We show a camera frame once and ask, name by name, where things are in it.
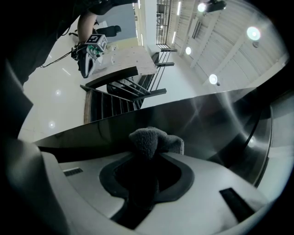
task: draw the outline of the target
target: stainless steel surface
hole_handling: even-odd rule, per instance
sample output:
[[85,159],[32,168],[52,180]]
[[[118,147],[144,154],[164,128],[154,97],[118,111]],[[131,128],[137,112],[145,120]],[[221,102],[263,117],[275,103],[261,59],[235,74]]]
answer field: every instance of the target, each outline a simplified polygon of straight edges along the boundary
[[271,147],[258,190],[269,201],[275,201],[284,190],[294,166],[294,91],[271,103],[271,110]]
[[256,90],[250,91],[210,94],[141,109],[76,127],[36,144],[52,152],[59,162],[92,159],[131,150],[128,135],[154,126],[180,136],[186,155],[200,159],[214,156],[226,165],[226,157],[241,154],[261,112]]
[[229,169],[243,179],[258,186],[267,164],[271,143],[272,118],[270,107],[261,113],[259,121],[242,154]]

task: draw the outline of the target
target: towel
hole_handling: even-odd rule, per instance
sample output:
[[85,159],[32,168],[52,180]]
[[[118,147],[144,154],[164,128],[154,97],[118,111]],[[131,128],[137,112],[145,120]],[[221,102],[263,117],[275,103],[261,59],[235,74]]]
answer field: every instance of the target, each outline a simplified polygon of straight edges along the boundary
[[168,135],[155,127],[138,129],[129,135],[129,139],[146,159],[152,159],[155,152],[184,154],[184,141],[180,137]]

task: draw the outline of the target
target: black sleeve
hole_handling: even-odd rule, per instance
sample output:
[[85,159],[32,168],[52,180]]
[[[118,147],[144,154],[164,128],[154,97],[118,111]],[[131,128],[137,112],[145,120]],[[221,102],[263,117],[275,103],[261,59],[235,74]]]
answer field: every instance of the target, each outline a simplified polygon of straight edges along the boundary
[[138,2],[138,0],[108,0],[106,2],[103,1],[100,4],[95,4],[94,6],[89,8],[89,11],[100,16],[104,15],[106,12],[108,12],[111,8],[115,6],[131,4],[136,2]]

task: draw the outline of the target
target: white floor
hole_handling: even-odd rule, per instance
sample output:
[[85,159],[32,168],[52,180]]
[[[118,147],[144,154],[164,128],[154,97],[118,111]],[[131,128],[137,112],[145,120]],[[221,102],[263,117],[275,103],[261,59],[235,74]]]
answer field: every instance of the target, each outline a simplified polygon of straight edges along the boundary
[[[70,32],[76,29],[73,23]],[[46,64],[58,59],[75,45],[75,36],[62,36],[54,45]],[[86,81],[75,60],[68,55],[46,68],[37,68],[24,84],[25,95],[34,106],[29,112],[19,139],[34,142],[84,123]]]

